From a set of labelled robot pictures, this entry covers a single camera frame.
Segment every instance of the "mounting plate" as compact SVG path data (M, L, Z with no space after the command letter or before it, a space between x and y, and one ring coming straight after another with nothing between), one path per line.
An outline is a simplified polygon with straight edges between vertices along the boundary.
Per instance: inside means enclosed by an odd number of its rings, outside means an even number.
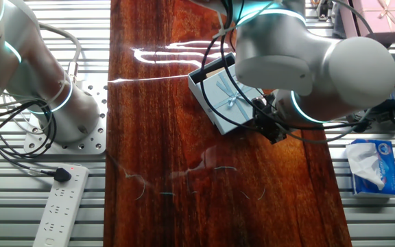
M92 84L87 84L87 81L77 82L77 86L83 91L89 92L97 102L100 108L99 122L87 137L84 139L61 145L59 143L53 143L50 149L45 153L47 154L103 154L106 150L106 114L108 112L107 107L107 97L108 97L108 87L107 82L98 83L95 86ZM35 127L39 126L39 120L33 115L30 115L28 125L28 130L34 131ZM31 152L42 145L45 140L45 134L30 134L27 133L24 142L24 150L26 152Z

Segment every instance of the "wood grain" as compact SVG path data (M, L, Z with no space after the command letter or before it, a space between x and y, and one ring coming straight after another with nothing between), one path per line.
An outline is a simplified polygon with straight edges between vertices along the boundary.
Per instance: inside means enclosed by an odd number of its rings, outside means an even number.
M202 54L168 46L210 40L215 13L186 0L111 4L109 77L126 80L108 85L104 246L351 246L326 145L221 136L187 78L168 78L202 55L159 52Z

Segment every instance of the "ribbon bow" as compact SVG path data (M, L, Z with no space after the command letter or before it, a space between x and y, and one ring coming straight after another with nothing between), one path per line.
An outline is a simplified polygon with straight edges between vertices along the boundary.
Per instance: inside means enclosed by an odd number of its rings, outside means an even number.
M222 102L214 105L214 108L219 108L221 106L223 106L224 104L228 104L228 108L233 107L234 105L237 105L237 107L239 107L239 110L241 112L241 114L243 115L243 117L245 117L246 120L249 120L250 118L248 117L248 114L246 113L246 111L243 109L242 105L240 104L239 100L243 100L245 101L245 99L241 96L241 94L239 92L233 92L228 84L228 82L225 80L225 78L223 77L223 75L220 75L220 80L222 81L223 85L220 82L216 83L216 86L220 88L220 90L222 90L225 94L227 94L227 96L229 96L228 99L223 100ZM239 88L240 90L242 90L242 92L247 93L249 90L251 90L252 88L248 87L246 90L243 90L245 85L240 84Z
M391 22L393 22L395 24L395 17L392 14L391 10L388 9L390 6L391 0L378 0L378 2L383 8L382 13L379 15L379 19L382 19L384 16L386 16L388 19L388 24L390 24L390 27L392 27Z

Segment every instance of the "white power strip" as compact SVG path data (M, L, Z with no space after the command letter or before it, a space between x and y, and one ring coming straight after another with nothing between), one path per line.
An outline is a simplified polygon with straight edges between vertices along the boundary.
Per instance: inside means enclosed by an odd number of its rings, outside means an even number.
M33 247L68 246L89 171L79 165L60 167L71 174L71 179L53 182Z

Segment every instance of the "black plug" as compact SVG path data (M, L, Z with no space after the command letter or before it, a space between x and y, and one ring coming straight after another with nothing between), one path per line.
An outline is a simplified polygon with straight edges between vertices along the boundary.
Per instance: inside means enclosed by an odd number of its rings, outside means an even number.
M71 179L71 174L63 168L58 168L54 172L54 180L58 182L66 182L69 181L70 179Z

